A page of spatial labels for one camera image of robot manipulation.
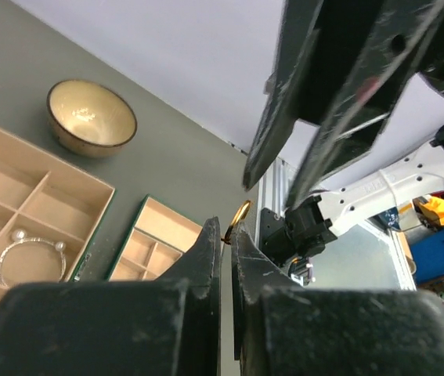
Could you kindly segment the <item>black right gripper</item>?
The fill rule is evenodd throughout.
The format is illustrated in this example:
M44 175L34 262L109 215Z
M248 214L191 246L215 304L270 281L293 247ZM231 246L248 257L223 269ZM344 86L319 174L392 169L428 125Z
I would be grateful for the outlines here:
M325 176L367 153L418 71L444 97L444 1L325 5L297 98L319 129L287 196L296 208Z

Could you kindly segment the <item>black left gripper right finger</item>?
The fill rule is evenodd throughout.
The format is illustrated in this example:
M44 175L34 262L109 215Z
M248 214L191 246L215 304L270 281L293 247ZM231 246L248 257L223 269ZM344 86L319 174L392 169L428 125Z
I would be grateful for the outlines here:
M243 375L444 375L444 305L428 291L300 287L231 236L234 351Z

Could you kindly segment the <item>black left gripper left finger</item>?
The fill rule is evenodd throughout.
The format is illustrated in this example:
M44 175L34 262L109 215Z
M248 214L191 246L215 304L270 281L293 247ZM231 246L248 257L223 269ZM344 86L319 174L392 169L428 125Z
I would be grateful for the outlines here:
M0 375L217 375L221 241L146 281L22 284L0 300Z

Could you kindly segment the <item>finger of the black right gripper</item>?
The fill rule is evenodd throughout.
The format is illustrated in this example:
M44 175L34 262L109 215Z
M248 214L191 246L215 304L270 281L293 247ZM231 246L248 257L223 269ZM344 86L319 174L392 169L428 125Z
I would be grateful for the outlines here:
M296 97L315 48L315 25L322 8L322 1L284 4L268 98L244 167L245 190L260 180L293 132L298 119Z

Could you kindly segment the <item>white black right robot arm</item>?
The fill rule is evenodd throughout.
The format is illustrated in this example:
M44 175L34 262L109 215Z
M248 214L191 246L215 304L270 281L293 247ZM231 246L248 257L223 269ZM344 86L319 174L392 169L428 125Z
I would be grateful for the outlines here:
M262 239L262 253L275 265L303 273L312 256L356 224L444 191L443 125L410 154L358 182L312 192L372 149L415 74L444 96L444 1L285 2L244 187L265 174L296 122L317 131L280 227Z

